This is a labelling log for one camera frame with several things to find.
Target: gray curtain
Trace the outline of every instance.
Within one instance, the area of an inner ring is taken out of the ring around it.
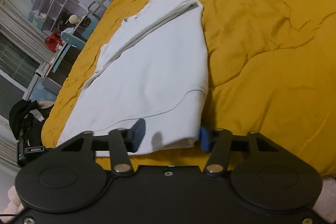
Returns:
[[[0,28],[36,61],[40,63],[51,61],[53,53],[44,43],[47,35],[34,27],[14,7],[11,0],[0,2]]]

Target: white fabric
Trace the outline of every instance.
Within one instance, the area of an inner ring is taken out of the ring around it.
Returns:
[[[11,3],[0,3],[0,28],[13,39],[13,42],[36,61],[50,62],[53,52],[46,46],[47,35],[33,26]]]
[[[192,147],[208,93],[202,11],[197,0],[149,0],[125,18],[101,48],[58,145],[85,130],[106,135],[144,118],[146,135],[136,155]]]

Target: brass screw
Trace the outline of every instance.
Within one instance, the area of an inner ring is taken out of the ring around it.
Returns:
[[[313,224],[313,220],[311,218],[305,218],[302,221],[302,224]]]

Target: pink plush toy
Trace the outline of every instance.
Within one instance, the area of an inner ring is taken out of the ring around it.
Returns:
[[[10,200],[7,208],[2,212],[2,214],[13,214],[17,215],[23,210],[23,205],[16,193],[15,186],[8,190],[8,198]],[[9,222],[13,217],[1,217],[2,222]]]

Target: bed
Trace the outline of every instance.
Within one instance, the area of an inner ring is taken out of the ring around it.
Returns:
[[[336,1],[199,0],[208,48],[209,94],[202,124],[236,135],[260,132],[314,166],[336,174]],[[54,147],[95,70],[100,47],[123,18],[148,0],[113,0],[80,53],[46,121]],[[198,165],[208,155],[188,149],[132,156],[138,165]],[[232,157],[231,166],[241,159]],[[109,159],[97,158],[105,169]]]

